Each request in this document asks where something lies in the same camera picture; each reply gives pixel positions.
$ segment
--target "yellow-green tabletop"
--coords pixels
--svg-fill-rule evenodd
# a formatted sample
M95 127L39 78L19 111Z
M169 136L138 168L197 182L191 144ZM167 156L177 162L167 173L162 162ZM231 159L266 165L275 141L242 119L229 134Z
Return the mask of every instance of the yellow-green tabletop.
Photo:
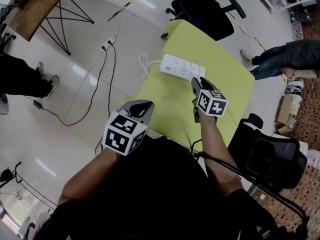
M187 21L170 21L167 32L169 38L158 60L170 54L205 67L205 78L229 100L228 111L217 121L228 146L251 96L254 77L219 43ZM150 129L186 147L201 139L200 124L194 121L195 96L189 81L161 73L155 65L135 99L154 102ZM195 150L201 150L201 142Z

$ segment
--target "jeans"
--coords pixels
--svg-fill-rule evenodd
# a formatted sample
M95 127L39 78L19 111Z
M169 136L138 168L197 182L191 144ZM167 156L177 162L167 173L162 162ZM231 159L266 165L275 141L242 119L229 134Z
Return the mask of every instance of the jeans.
M51 82L41 79L23 59L0 54L0 94L44 98L51 90Z
M255 80L277 77L282 75L282 69L289 67L285 45L266 50L260 56L252 59L253 65L259 65L251 71Z

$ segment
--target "caster wheel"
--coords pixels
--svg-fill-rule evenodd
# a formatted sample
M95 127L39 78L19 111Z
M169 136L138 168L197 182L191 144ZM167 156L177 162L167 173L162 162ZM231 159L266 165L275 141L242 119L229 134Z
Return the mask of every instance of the caster wheel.
M168 36L169 36L168 33L164 33L164 34L161 35L161 39L167 40L167 37L168 37Z

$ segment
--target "sleeve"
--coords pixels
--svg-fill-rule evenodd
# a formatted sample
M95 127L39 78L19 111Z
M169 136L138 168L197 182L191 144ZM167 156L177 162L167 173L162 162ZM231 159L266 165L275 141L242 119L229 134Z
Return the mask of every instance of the sleeve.
M257 226L275 230L277 224L272 215L244 189L232 192L226 200L232 224L241 231L241 238L257 237Z
M75 201L60 204L34 240L66 240L74 230L77 230L81 210L82 206Z

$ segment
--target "yellow and black striped tape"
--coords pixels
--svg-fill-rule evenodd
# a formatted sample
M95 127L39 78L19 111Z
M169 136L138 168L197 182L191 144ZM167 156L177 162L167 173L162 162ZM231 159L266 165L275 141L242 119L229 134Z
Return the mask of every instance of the yellow and black striped tape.
M131 0L128 2L125 6L121 7L110 19L108 19L108 22L111 21L114 17L116 17L119 13L121 13L124 9L126 9L134 0Z

